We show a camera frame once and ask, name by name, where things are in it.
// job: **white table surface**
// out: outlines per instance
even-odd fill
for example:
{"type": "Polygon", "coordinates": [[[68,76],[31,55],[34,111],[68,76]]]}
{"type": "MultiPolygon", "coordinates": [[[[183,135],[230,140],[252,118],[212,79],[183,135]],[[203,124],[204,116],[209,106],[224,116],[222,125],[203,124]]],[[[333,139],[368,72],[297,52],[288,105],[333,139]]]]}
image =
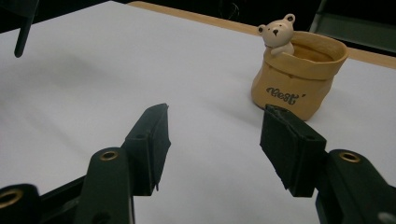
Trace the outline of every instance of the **white table surface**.
{"type": "MultiPolygon", "coordinates": [[[[172,146],[160,191],[134,197],[137,223],[318,223],[315,197],[291,197],[259,146],[260,37],[114,2],[33,25],[19,59],[18,32],[0,34],[0,188],[85,175],[167,103],[172,146]]],[[[395,84],[396,70],[348,59],[307,122],[393,186],[395,84]]]]}

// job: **wooden table edge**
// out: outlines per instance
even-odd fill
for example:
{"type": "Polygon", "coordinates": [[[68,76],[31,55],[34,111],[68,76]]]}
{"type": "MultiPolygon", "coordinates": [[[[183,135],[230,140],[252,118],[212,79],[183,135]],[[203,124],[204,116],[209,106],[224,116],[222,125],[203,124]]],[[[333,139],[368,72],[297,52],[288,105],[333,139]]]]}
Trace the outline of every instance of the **wooden table edge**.
{"type": "MultiPolygon", "coordinates": [[[[234,30],[237,32],[242,32],[242,33],[249,34],[249,35],[257,35],[255,26],[247,25],[247,24],[240,23],[240,22],[227,21],[224,19],[210,17],[210,16],[206,16],[203,14],[198,14],[198,13],[189,12],[189,11],[180,10],[180,9],[171,8],[171,7],[159,6],[159,5],[142,2],[142,1],[134,1],[134,2],[128,3],[127,5],[133,6],[133,7],[140,7],[140,8],[155,11],[155,12],[160,12],[163,14],[179,17],[179,18],[186,19],[186,20],[198,21],[201,23],[218,26],[221,28],[234,30]]],[[[348,48],[348,52],[349,52],[348,58],[350,58],[350,59],[396,69],[396,58],[395,57],[378,54],[378,53],[373,53],[373,52],[361,50],[361,49],[353,49],[353,48],[348,48]]]]}

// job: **dark background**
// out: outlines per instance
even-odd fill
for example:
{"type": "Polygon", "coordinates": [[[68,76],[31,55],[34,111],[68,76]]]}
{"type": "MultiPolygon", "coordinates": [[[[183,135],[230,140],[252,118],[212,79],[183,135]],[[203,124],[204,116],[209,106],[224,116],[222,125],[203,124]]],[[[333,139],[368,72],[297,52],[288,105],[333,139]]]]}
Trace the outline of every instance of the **dark background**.
{"type": "MultiPolygon", "coordinates": [[[[107,0],[40,0],[34,23],[52,19],[85,7],[91,7],[105,1],[107,0]]],[[[116,0],[115,2],[126,4],[131,1],[116,0]]],[[[280,20],[286,14],[293,13],[296,16],[294,29],[309,31],[321,0],[146,0],[145,2],[225,20],[239,21],[254,26],[280,20]]],[[[392,6],[392,1],[389,0],[375,0],[374,2],[327,0],[325,6],[323,12],[396,25],[396,19],[393,17],[394,7],[392,6]]],[[[19,16],[0,7],[0,33],[17,29],[20,24],[21,18],[19,16]]],[[[394,56],[384,50],[370,49],[353,43],[346,44],[352,48],[366,49],[394,56]]]]}

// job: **table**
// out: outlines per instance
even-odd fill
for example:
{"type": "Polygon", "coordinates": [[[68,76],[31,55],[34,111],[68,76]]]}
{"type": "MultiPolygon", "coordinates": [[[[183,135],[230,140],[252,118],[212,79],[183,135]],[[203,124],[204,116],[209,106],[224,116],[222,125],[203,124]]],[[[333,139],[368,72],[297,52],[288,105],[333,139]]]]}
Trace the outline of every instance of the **table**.
{"type": "MultiPolygon", "coordinates": [[[[45,193],[85,175],[167,103],[172,146],[160,191],[134,198],[137,223],[318,223],[315,198],[292,198],[259,146],[261,38],[115,2],[33,25],[19,59],[17,35],[0,35],[0,188],[45,193]]],[[[393,186],[395,75],[347,59],[307,122],[393,186]]]]}

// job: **brass screw hole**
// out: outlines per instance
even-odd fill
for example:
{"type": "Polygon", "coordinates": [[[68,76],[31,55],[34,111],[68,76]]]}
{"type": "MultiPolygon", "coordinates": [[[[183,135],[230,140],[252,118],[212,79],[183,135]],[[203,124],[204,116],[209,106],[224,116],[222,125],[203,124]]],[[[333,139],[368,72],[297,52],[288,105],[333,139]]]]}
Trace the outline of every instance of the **brass screw hole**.
{"type": "Polygon", "coordinates": [[[357,155],[350,153],[350,152],[341,152],[340,157],[344,161],[350,161],[350,162],[355,162],[355,163],[361,161],[361,158],[359,158],[357,155]]]}
{"type": "Polygon", "coordinates": [[[111,161],[116,159],[119,156],[119,153],[116,151],[107,151],[100,156],[101,161],[111,161]]]}
{"type": "Polygon", "coordinates": [[[23,191],[20,189],[9,189],[0,194],[0,209],[8,207],[21,199],[23,191]]]}

